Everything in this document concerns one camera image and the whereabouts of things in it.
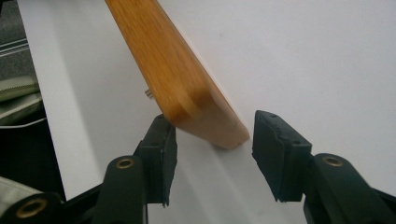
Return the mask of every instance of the brass rivet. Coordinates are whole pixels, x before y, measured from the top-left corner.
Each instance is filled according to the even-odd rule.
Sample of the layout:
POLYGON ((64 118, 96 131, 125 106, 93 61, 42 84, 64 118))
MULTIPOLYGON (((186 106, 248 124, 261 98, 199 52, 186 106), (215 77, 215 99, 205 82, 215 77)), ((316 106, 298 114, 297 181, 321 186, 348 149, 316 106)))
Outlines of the brass rivet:
POLYGON ((32 199, 17 211, 18 218, 33 217, 47 207, 48 201, 42 198, 32 199))
POLYGON ((134 160, 128 158, 117 161, 116 167, 119 169, 127 169, 133 165, 134 165, 134 160))
POLYGON ((330 166, 343 166, 343 162, 335 157, 323 157, 323 160, 330 166))

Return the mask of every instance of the wooden board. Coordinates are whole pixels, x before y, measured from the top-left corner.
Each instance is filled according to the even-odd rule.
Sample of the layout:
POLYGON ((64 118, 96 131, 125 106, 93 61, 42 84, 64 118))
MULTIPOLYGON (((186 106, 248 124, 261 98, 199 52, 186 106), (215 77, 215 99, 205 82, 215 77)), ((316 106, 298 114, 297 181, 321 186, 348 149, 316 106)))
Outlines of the wooden board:
POLYGON ((165 117, 225 148, 249 139, 218 87, 156 0, 106 0, 165 117))

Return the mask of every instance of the black object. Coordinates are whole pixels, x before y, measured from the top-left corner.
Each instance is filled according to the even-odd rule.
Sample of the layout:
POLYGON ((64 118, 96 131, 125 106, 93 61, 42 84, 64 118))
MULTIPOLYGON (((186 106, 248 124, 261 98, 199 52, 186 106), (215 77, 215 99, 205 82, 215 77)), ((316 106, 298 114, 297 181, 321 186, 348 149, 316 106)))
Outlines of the black object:
POLYGON ((0 176, 43 192, 56 192, 63 200, 64 186, 44 109, 15 125, 0 129, 0 176))
POLYGON ((396 199, 370 188, 353 166, 312 145, 278 115, 257 111, 253 157, 276 200, 299 202, 307 223, 396 223, 396 199))
POLYGON ((0 224, 148 223, 147 203, 169 204, 176 163, 176 130, 160 115, 133 156, 107 166, 102 185, 65 203, 53 200, 56 194, 33 195, 9 208, 0 224), (16 216, 21 209, 30 216, 16 216))

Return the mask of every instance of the gray fabric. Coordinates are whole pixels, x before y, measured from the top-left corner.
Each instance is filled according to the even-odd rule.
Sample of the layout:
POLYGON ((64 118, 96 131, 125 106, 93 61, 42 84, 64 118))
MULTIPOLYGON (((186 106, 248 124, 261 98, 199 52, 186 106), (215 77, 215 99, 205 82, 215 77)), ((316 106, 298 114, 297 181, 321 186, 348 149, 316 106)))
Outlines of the gray fabric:
POLYGON ((29 49, 0 57, 0 80, 21 76, 35 76, 29 49))
POLYGON ((40 92, 5 101, 0 104, 0 125, 12 125, 43 107, 40 92))
POLYGON ((4 2, 0 15, 0 45, 25 37, 26 33, 17 1, 4 2))
POLYGON ((0 80, 0 103, 23 95, 38 92, 35 76, 13 77, 0 80))

